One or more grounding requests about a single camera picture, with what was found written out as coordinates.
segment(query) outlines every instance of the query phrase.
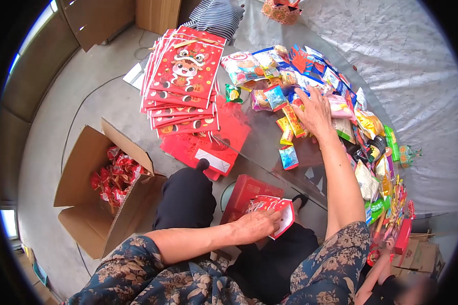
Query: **wrinkled hand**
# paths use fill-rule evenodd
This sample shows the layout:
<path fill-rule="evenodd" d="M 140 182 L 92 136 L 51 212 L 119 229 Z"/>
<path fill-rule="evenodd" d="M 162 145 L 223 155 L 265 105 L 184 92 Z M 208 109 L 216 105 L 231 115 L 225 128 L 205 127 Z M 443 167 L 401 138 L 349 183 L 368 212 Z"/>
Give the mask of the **wrinkled hand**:
<path fill-rule="evenodd" d="M 277 221 L 281 216 L 281 212 L 275 212 L 273 209 L 254 211 L 231 223 L 237 245 L 248 245 L 274 233 L 280 229 Z"/>
<path fill-rule="evenodd" d="M 329 137 L 331 133 L 336 133 L 331 124 L 331 106 L 328 98 L 323 97 L 317 89 L 311 86 L 307 86 L 307 89 L 311 93 L 310 99 L 302 90 L 295 89 L 305 106 L 305 110 L 302 111 L 294 104 L 292 104 L 292 108 L 304 126 L 320 141 Z"/>

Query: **striped cloth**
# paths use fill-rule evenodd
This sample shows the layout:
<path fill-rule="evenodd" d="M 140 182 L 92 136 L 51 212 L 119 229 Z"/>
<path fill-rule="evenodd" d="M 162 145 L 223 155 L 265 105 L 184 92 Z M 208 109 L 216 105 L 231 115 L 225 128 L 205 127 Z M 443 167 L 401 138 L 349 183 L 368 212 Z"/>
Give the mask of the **striped cloth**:
<path fill-rule="evenodd" d="M 244 9 L 229 0 L 202 0 L 190 14 L 191 21 L 183 26 L 206 31 L 231 41 L 243 20 Z"/>

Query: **dark floral shirt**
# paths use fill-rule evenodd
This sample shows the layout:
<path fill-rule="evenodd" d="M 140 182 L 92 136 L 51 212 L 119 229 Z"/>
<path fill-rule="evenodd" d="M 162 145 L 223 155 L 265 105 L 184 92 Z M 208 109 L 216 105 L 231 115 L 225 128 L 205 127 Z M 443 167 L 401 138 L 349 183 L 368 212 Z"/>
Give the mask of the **dark floral shirt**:
<path fill-rule="evenodd" d="M 353 302 L 370 246 L 364 222 L 350 223 L 304 260 L 291 276 L 292 294 L 282 303 Z M 84 289 L 67 304 L 258 304 L 224 276 L 226 259 L 165 266 L 146 236 L 126 240 L 102 262 Z"/>

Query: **stack of red gift bags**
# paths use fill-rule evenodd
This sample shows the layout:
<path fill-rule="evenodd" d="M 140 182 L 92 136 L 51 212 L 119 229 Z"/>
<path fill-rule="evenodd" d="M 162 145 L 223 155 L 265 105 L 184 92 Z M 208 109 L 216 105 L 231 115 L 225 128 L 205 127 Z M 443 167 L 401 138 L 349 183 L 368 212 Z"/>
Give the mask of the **stack of red gift bags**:
<path fill-rule="evenodd" d="M 207 159 L 204 173 L 213 180 L 229 174 L 250 131 L 241 106 L 217 94 L 225 44 L 183 26 L 167 30 L 154 43 L 140 92 L 140 112 L 163 138 L 160 148 L 190 167 Z"/>
<path fill-rule="evenodd" d="M 191 28 L 169 29 L 155 42 L 141 90 L 159 138 L 219 129 L 215 78 L 226 39 Z"/>

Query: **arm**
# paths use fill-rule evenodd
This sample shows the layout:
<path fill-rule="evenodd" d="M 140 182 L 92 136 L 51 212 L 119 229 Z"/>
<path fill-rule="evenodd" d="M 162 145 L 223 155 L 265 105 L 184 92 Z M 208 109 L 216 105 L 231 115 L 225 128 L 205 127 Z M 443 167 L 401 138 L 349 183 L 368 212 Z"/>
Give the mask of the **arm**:
<path fill-rule="evenodd" d="M 237 221 L 208 228 L 173 228 L 146 233 L 159 249 L 165 265 L 185 261 L 210 251 L 247 245 L 279 229 L 280 212 L 255 211 Z"/>
<path fill-rule="evenodd" d="M 355 295 L 355 304 L 364 304 L 372 294 L 372 289 L 378 282 L 380 285 L 391 275 L 390 253 L 394 248 L 393 238 L 387 239 L 386 248 L 380 252 L 380 257 L 366 275 L 365 282 Z"/>
<path fill-rule="evenodd" d="M 350 223 L 365 221 L 365 205 L 348 157 L 331 124 L 329 101 L 316 89 L 310 86 L 308 89 L 311 93 L 310 99 L 302 90 L 295 90 L 304 103 L 305 110 L 302 111 L 294 105 L 292 107 L 304 126 L 319 141 L 327 176 L 328 239 Z"/>

